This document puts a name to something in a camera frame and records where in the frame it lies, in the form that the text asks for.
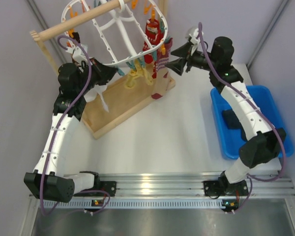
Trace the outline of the teal clothes peg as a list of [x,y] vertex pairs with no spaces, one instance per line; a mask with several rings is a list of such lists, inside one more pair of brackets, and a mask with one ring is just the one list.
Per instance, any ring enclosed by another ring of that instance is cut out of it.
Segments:
[[141,66],[142,68],[145,68],[145,66],[146,66],[146,64],[145,64],[145,60],[144,60],[144,59],[141,59],[141,58],[138,58],[138,61],[139,61],[139,63],[140,63],[140,66]]
[[129,68],[131,68],[132,70],[136,71],[136,66],[133,60],[131,61],[127,61],[126,64],[128,65]]
[[125,76],[125,73],[124,73],[119,67],[118,67],[117,69],[118,69],[117,73],[118,73],[120,76]]

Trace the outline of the yellow sock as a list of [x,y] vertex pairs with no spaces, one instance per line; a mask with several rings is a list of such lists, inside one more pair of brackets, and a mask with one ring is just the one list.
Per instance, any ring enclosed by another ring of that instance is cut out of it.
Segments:
[[136,59],[134,63],[136,67],[136,75],[139,77],[144,77],[146,84],[149,86],[152,86],[153,78],[151,74],[148,72],[148,70],[146,69],[146,67],[142,66],[138,59]]
[[136,79],[138,79],[139,77],[141,77],[141,75],[138,71],[130,69],[129,73],[126,76],[124,87],[126,89],[133,89],[136,85]]

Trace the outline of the white round clip hanger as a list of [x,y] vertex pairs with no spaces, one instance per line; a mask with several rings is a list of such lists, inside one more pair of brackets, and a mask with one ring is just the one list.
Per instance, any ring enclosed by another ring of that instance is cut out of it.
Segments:
[[[161,8],[153,0],[153,7],[144,14],[144,0],[122,1],[123,6],[111,10],[90,21],[67,30],[78,32],[81,45],[90,58],[96,58],[102,64],[114,67],[126,67],[127,61],[144,59],[144,55],[152,54],[153,61],[162,56],[158,49],[168,38],[168,24]],[[151,45],[145,34],[147,20],[152,18],[164,24],[164,37],[158,45]],[[144,43],[150,47],[143,51]]]

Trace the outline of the dark navy sock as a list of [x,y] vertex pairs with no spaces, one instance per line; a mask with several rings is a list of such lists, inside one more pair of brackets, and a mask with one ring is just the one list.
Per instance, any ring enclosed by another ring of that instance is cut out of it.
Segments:
[[223,120],[230,130],[240,130],[241,139],[247,142],[246,134],[239,119],[232,109],[222,111]]

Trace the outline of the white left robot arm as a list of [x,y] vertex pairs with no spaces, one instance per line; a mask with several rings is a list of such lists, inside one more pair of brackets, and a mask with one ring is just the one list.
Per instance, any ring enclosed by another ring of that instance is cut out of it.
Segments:
[[69,144],[87,103],[85,95],[96,85],[106,85],[117,71],[96,59],[59,67],[59,94],[54,102],[50,133],[38,163],[24,176],[25,185],[37,199],[67,203],[83,190],[90,195],[101,191],[98,173],[81,171],[65,177],[64,167]]

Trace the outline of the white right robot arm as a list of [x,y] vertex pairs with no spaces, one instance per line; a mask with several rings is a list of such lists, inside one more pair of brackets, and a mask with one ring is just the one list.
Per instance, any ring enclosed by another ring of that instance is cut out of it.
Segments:
[[239,148],[239,157],[235,163],[223,171],[216,181],[206,181],[206,196],[217,197],[234,195],[244,190],[245,177],[250,170],[286,154],[284,141],[286,131],[276,128],[261,112],[250,95],[243,77],[232,65],[234,47],[227,37],[214,40],[211,52],[198,51],[197,47],[205,43],[197,36],[188,36],[187,42],[172,51],[178,59],[166,64],[166,67],[182,75],[195,67],[209,72],[211,84],[221,97],[230,105],[224,114],[239,123],[246,143]]

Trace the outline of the wooden hanger stand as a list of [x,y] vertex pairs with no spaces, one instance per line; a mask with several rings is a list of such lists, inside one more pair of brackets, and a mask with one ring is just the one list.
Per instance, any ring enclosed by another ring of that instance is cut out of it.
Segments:
[[[162,10],[163,3],[157,5]],[[40,47],[57,76],[59,74],[58,69],[61,65],[71,62],[77,64],[72,59],[71,54],[66,52],[67,46],[80,47],[87,61],[91,59],[81,43],[66,36],[64,33],[69,29],[122,6],[122,0],[99,0],[94,3],[93,8],[90,8],[89,4],[84,0],[72,0],[64,8],[60,24],[42,32],[31,32],[34,41]],[[124,83],[131,68],[128,66],[119,67],[125,73],[125,76],[120,76],[116,73],[106,84],[108,87],[103,92],[103,97],[109,107],[109,112],[104,110],[99,97],[94,101],[86,103],[81,121],[90,130],[94,138],[98,139],[102,137],[151,102],[155,101],[152,99],[151,94],[155,85],[155,64],[158,59],[150,64],[146,64],[146,69],[153,78],[152,86],[146,84],[144,77],[139,77],[136,79],[134,88],[126,89]],[[175,80],[171,77],[167,91],[171,90],[175,84]]]

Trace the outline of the striped maroon sock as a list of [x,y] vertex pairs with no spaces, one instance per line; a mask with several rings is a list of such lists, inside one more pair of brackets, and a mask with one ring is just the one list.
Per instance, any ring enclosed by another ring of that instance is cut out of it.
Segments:
[[165,54],[164,56],[168,57],[171,53],[171,48],[173,45],[173,38],[169,38],[165,40],[164,46],[165,46]]
[[155,85],[151,94],[154,100],[162,98],[167,92],[171,80],[169,70],[165,66],[168,62],[169,56],[161,56],[155,64]]

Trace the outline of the white black striped sock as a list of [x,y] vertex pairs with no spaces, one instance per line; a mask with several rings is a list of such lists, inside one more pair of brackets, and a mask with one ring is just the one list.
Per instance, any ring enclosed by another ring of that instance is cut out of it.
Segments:
[[94,101],[97,97],[100,98],[102,107],[106,112],[109,112],[109,107],[106,104],[104,97],[103,97],[103,92],[107,89],[107,85],[95,85],[94,88],[90,89],[85,95],[84,98],[86,102],[91,102]]

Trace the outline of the red christmas sock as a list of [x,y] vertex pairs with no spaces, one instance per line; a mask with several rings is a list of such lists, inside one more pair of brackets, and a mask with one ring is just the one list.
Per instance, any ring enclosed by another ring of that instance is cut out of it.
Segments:
[[[146,31],[145,34],[147,36],[148,41],[151,45],[155,46],[158,45],[161,41],[163,41],[164,37],[164,24],[161,21],[161,23],[156,19],[148,19],[146,23]],[[150,47],[145,42],[143,46],[143,51],[149,50]],[[165,55],[166,49],[165,46],[162,45],[160,49],[158,49],[158,54]],[[153,56],[152,54],[144,55],[145,63],[150,64],[153,62]]]

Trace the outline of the brown argyle sock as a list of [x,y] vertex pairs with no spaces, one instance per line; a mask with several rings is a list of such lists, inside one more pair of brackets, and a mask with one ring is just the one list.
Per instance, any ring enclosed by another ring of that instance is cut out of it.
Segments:
[[74,40],[76,40],[78,43],[81,43],[80,35],[79,35],[78,32],[71,32],[71,33],[69,34],[69,36],[70,36],[71,38],[73,38]]

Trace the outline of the orange clothes peg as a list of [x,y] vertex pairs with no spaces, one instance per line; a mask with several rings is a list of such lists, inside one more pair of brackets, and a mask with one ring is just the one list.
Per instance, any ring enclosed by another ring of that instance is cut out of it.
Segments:
[[147,15],[152,7],[153,7],[153,4],[149,0],[145,0],[144,14]]

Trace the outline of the blue plastic bin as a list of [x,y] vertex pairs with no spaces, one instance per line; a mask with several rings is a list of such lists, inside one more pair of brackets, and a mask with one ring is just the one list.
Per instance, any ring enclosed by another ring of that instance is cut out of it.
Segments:
[[[286,128],[270,90],[265,86],[248,86],[248,92],[261,112],[276,128]],[[215,126],[218,130],[222,155],[225,159],[239,158],[239,148],[247,142],[244,130],[230,105],[213,88],[210,92]]]

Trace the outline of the aluminium mounting rail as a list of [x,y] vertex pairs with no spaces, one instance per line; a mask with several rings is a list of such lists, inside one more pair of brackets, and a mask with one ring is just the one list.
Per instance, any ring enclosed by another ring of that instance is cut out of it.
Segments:
[[75,196],[57,209],[232,209],[253,200],[283,200],[295,207],[295,187],[283,177],[273,182],[245,180],[239,190],[224,194],[217,177],[203,175],[103,175],[105,193]]

